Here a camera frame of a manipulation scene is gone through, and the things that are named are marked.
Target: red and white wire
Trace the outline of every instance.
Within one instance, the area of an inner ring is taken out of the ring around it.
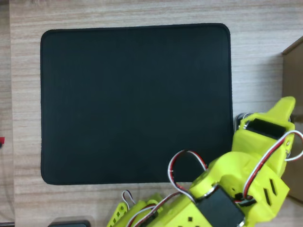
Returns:
[[[143,218],[141,218],[133,227],[139,227],[144,221],[146,221],[149,217],[151,217],[154,213],[157,212],[157,210],[164,204],[166,203],[168,200],[170,200],[172,197],[176,196],[176,195],[180,195],[180,192],[175,192],[173,194],[170,194],[168,196],[166,196],[163,200],[161,200],[154,208],[152,208],[152,210],[145,215]],[[126,227],[130,227],[132,223],[128,223],[126,225]]]
[[[124,201],[124,202],[126,203],[126,205],[127,205],[127,210],[129,210],[130,207],[129,207],[128,202],[127,202],[126,199],[125,199],[125,196],[124,196],[125,193],[128,194],[129,198],[131,199],[131,201],[133,202],[134,205],[136,204],[136,202],[134,201],[133,196],[132,196],[132,194],[131,194],[131,192],[130,192],[129,190],[124,190],[124,191],[122,192],[121,197],[122,197],[123,201]]]
[[[175,182],[174,180],[174,176],[173,176],[173,166],[177,160],[177,158],[182,154],[182,153],[185,153],[185,152],[188,152],[192,155],[194,155],[198,161],[200,162],[202,168],[204,169],[204,171],[207,169],[207,165],[205,164],[204,160],[194,151],[191,151],[191,150],[181,150],[179,151],[177,154],[174,155],[174,157],[172,157],[172,159],[170,160],[169,162],[169,166],[168,166],[168,169],[167,169],[167,174],[168,174],[168,177],[169,177],[169,181],[171,182],[171,184],[181,193],[185,194],[192,202],[195,203],[195,199],[194,197],[192,196],[192,194],[186,190],[184,187],[180,186],[178,183]]]
[[[126,224],[127,227],[130,227],[132,225],[132,223],[134,222],[135,218],[137,217],[138,214],[141,214],[144,211],[153,209],[156,205],[155,204],[151,204],[151,205],[147,205],[146,207],[144,207],[142,210],[138,211],[137,213],[135,213],[131,219],[129,219],[128,223]]]
[[[274,143],[274,145],[268,149],[268,151],[263,155],[263,157],[260,159],[260,161],[256,164],[255,168],[253,169],[253,171],[251,172],[247,181],[245,182],[244,187],[243,187],[243,198],[248,199],[247,198],[248,190],[249,190],[253,180],[256,178],[258,172],[260,171],[262,166],[267,162],[267,160],[271,157],[271,155],[284,143],[286,137],[290,134],[298,135],[301,138],[302,143],[303,143],[303,134],[297,130],[288,131],[279,140],[277,140],[277,142]],[[303,151],[295,157],[285,159],[285,161],[297,160],[297,159],[301,158],[302,156],[303,156]]]

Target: yellow robot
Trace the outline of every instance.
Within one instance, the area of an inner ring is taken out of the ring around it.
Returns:
[[[288,121],[294,104],[284,97],[267,113],[243,119],[231,152],[210,163],[188,191],[170,179],[180,192],[156,194],[131,209],[119,203],[107,227],[253,227],[272,220],[289,191],[281,180],[286,163],[303,154],[289,158],[294,134],[303,138]]]

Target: black mouse pad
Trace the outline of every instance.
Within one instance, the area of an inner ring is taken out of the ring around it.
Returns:
[[[41,174],[50,184],[167,182],[181,149],[232,145],[222,24],[50,30],[41,38]],[[194,157],[177,181],[202,173]]]

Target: cardboard box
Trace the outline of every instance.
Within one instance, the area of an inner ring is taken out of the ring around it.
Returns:
[[[303,37],[283,51],[283,96],[296,98],[293,112],[295,128],[303,132]],[[303,150],[301,140],[296,137],[292,156]],[[289,195],[303,201],[303,158],[289,162],[282,177],[290,188]]]

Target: wood grain surface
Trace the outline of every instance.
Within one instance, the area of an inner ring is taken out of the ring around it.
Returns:
[[[224,23],[231,32],[233,109],[238,114],[266,111],[281,97],[281,52],[302,36],[302,12],[302,0],[10,1],[17,227],[45,227],[57,218],[79,216],[104,227],[123,189],[136,200],[173,192],[166,183],[54,186],[42,180],[40,39],[45,31]],[[274,221],[260,226],[302,226],[302,214],[301,206],[287,200]]]
[[[9,0],[0,0],[0,223],[14,220]]]

